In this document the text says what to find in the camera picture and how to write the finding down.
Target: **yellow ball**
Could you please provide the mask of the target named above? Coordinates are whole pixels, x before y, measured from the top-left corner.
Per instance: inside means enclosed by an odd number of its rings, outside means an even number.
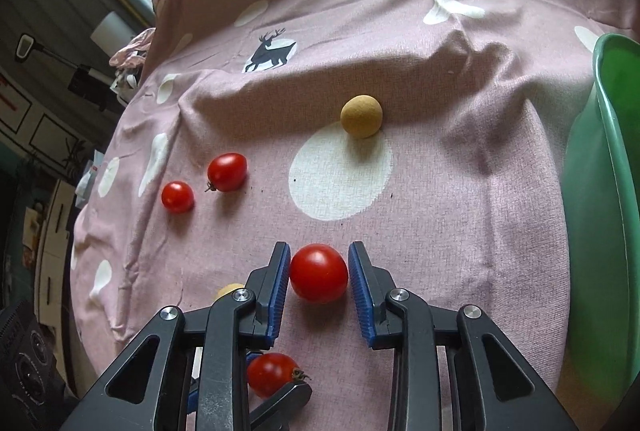
[[[380,103],[369,95],[353,97],[342,108],[340,123],[343,130],[355,138],[375,135],[382,125]]]
[[[229,292],[233,292],[234,290],[238,290],[239,288],[244,288],[244,285],[241,283],[230,283],[227,286],[223,286],[220,290],[218,290],[216,298],[213,300],[213,302],[215,303],[221,297],[226,296]]]

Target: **round red tomato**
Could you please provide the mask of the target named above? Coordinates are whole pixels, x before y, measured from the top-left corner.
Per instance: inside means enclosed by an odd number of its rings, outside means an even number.
[[[310,303],[329,303],[347,290],[347,265],[337,251],[313,243],[302,247],[291,259],[289,279],[293,290]]]
[[[215,157],[207,168],[209,189],[229,192],[239,189],[246,178],[246,158],[239,153]]]
[[[284,353],[265,353],[256,357],[246,369],[246,379],[260,398],[269,398],[287,382],[307,379],[296,361]]]
[[[169,182],[162,188],[161,200],[169,212],[180,214],[193,208],[193,191],[184,182]]]

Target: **deer antlers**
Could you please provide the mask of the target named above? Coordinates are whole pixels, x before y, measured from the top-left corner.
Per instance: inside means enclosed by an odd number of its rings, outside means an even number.
[[[265,35],[258,37],[258,39],[260,39],[261,43],[266,41],[271,41],[272,39],[275,39],[277,36],[283,34],[285,30],[286,28],[283,28],[282,30],[276,29],[276,33],[267,39],[267,36],[271,33],[271,31],[269,30],[267,33],[265,33]]]

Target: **deer print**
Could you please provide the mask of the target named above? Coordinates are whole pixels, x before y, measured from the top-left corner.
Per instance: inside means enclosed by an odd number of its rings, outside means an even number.
[[[246,66],[244,69],[245,72],[249,71],[249,68],[253,67],[252,72],[256,70],[260,64],[264,62],[271,61],[271,68],[281,64],[284,66],[287,64],[287,57],[289,56],[289,52],[293,48],[293,45],[296,43],[290,44],[289,46],[281,46],[280,48],[271,48],[271,41],[273,41],[276,37],[283,34],[285,29],[276,30],[276,33],[272,36],[269,36],[270,32],[265,33],[265,35],[260,36],[260,47],[255,51],[253,56],[251,57],[251,63]]]

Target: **silver pivot bolt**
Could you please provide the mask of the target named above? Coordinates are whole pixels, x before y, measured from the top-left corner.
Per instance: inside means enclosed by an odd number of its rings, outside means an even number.
[[[251,297],[251,293],[246,288],[239,288],[238,290],[233,292],[233,294],[231,294],[231,297],[233,297],[233,299],[235,299],[236,301],[246,301],[247,299],[249,299],[249,297]]]
[[[482,310],[475,305],[467,305],[462,311],[469,319],[478,319],[482,315]]]
[[[396,301],[406,301],[409,299],[409,292],[407,292],[404,288],[394,288],[389,292],[391,299]]]
[[[160,318],[165,321],[171,321],[172,319],[177,318],[178,316],[178,308],[175,306],[165,306],[162,310],[160,310]]]

